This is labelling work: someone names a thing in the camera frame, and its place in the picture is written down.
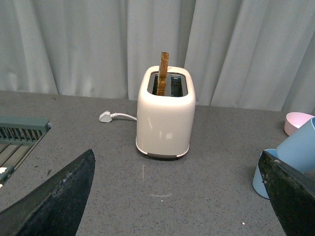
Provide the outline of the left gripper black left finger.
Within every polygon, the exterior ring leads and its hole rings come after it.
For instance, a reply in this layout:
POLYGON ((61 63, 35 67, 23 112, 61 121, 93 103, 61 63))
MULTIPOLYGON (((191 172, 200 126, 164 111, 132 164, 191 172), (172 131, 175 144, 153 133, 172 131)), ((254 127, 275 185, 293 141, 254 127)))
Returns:
POLYGON ((95 155, 82 153, 28 195, 0 213, 2 236, 74 236, 95 173, 95 155))

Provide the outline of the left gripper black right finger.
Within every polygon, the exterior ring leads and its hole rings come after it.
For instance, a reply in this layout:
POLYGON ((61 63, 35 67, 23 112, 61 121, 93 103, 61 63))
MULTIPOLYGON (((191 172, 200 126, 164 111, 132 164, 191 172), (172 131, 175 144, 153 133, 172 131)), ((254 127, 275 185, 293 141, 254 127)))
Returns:
POLYGON ((263 151, 258 167, 269 200, 287 236, 315 234, 315 181, 263 151))

